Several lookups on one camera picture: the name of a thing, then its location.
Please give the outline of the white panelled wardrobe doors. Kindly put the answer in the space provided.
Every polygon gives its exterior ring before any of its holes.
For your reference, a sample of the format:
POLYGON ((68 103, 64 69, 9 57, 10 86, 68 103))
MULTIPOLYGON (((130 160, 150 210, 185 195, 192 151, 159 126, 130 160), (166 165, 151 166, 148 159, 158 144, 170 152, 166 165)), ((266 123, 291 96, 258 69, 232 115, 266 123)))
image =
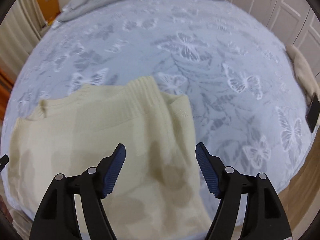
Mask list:
POLYGON ((314 72, 319 67, 319 20, 306 0, 227 0, 256 18, 283 44, 293 44, 314 72))

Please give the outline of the beige pleated curtain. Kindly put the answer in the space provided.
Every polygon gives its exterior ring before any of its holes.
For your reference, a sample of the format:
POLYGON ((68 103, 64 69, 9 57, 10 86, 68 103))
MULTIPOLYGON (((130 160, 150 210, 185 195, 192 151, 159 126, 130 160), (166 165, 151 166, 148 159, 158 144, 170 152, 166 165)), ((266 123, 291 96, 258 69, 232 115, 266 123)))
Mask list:
POLYGON ((1 69, 15 81, 46 21, 37 0, 16 0, 1 23, 1 69))

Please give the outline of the cream knitted sweater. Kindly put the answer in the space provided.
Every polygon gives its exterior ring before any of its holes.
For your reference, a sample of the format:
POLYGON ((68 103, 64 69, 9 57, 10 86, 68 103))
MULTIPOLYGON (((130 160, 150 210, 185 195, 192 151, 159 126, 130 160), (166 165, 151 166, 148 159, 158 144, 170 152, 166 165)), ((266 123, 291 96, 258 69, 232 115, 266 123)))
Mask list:
POLYGON ((102 201, 118 239, 181 239, 209 229, 189 98, 161 92, 152 77, 124 86, 83 85, 18 118, 9 192, 35 213, 56 174, 81 174, 119 144, 126 158, 102 201))

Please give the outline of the cream garment at bed edge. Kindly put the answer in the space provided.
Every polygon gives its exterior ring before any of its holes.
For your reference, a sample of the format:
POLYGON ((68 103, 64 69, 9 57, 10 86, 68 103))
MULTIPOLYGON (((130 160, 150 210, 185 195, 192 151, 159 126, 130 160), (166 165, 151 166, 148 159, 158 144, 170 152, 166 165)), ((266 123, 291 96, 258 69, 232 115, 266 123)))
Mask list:
POLYGON ((307 104, 312 101, 314 94, 319 98, 319 85, 312 73, 310 65, 300 50, 294 45, 285 47, 287 55, 293 63, 295 78, 306 96, 307 104))

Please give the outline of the light blue butterfly bedspread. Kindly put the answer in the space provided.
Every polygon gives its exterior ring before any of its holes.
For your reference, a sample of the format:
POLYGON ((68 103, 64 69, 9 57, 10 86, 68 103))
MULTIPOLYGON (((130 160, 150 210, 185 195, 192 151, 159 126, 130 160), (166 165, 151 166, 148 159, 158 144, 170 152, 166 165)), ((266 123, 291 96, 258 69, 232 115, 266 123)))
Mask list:
MULTIPOLYGON (((277 192, 303 166, 315 136, 284 45, 252 16, 218 0, 124 0, 55 22, 14 85, 2 152, 10 156, 17 119, 41 100, 140 77, 189 98, 196 144, 225 164, 249 175, 265 172, 277 192)), ((217 201, 201 175, 199 193, 211 218, 217 201)))

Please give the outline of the black phone on bed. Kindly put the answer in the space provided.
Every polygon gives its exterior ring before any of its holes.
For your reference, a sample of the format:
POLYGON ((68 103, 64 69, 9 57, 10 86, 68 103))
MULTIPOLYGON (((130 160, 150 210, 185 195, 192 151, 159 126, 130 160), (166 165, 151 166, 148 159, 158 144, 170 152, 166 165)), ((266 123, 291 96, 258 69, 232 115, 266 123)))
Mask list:
POLYGON ((319 111, 320 111, 320 104, 319 104, 318 97, 315 93, 313 95, 311 104, 310 104, 308 111, 306 113, 306 122, 308 124, 308 127, 309 127, 311 133, 314 132, 315 127, 317 126, 319 111))

